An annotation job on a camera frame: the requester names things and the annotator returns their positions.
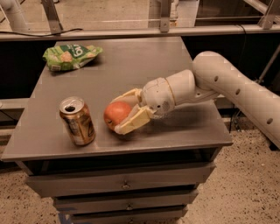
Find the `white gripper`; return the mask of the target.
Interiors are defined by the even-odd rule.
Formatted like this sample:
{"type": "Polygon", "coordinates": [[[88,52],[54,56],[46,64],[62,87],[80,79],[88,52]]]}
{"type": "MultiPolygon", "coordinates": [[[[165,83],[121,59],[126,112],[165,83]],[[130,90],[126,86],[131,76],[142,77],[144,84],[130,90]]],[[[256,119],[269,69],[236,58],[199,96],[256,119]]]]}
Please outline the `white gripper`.
{"type": "Polygon", "coordinates": [[[115,133],[126,135],[148,123],[153,116],[163,116],[175,109],[175,100],[165,78],[148,82],[142,89],[134,88],[112,102],[126,102],[134,107],[129,115],[114,127],[115,133]]]}

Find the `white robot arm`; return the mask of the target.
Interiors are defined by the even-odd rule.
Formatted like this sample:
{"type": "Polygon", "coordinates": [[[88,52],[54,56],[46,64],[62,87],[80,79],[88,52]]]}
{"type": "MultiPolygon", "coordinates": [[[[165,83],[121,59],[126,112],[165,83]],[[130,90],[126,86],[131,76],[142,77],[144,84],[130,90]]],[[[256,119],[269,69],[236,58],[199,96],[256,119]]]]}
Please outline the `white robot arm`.
{"type": "Polygon", "coordinates": [[[192,68],[157,78],[115,98],[132,110],[113,131],[125,135],[185,103],[224,95],[276,147],[280,148],[280,97],[252,81],[217,52],[201,52],[192,68]]]}

